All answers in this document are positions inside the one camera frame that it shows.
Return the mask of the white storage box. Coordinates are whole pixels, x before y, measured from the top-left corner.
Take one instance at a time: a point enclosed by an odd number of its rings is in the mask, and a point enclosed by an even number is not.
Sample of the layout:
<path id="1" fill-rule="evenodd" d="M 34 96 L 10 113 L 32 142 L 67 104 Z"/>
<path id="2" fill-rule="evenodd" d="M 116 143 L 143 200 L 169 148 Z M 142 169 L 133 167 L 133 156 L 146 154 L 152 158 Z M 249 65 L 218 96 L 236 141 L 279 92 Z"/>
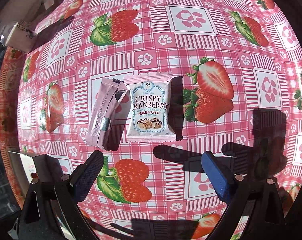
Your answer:
<path id="1" fill-rule="evenodd" d="M 56 182 L 63 174 L 70 174 L 68 160 L 58 159 L 48 154 L 36 155 L 30 152 L 9 151 L 9 160 L 23 198 L 26 197 L 33 179 Z"/>

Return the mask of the pink snack packet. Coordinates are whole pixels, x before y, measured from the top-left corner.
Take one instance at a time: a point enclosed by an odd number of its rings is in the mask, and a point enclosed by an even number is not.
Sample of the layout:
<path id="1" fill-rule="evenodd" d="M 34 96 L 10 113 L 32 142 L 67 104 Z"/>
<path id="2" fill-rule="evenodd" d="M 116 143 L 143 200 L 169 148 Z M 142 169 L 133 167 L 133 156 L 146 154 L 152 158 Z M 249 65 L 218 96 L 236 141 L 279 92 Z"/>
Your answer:
<path id="1" fill-rule="evenodd" d="M 123 81 L 103 77 L 86 132 L 88 145 L 109 151 L 108 140 L 116 109 L 127 94 Z"/>

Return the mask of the pink strawberry tablecloth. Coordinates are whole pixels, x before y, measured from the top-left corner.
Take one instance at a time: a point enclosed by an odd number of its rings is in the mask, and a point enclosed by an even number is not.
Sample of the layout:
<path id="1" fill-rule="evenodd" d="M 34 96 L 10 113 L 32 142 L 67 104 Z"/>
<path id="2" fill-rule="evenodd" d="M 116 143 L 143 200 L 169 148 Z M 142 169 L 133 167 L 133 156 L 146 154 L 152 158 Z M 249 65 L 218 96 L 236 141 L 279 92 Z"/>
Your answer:
<path id="1" fill-rule="evenodd" d="M 22 239 L 288 239 L 302 47 L 273 0 L 9 0 L 0 150 Z"/>

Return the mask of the white tissue box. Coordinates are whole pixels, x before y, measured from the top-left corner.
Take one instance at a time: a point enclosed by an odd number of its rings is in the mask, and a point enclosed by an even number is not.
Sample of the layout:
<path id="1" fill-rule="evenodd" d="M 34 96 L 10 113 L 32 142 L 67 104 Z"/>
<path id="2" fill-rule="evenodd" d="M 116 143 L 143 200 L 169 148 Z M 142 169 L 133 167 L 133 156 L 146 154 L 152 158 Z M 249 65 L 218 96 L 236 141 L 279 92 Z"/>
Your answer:
<path id="1" fill-rule="evenodd" d="M 9 30 L 4 44 L 27 54 L 32 51 L 36 38 L 37 33 L 16 22 Z"/>

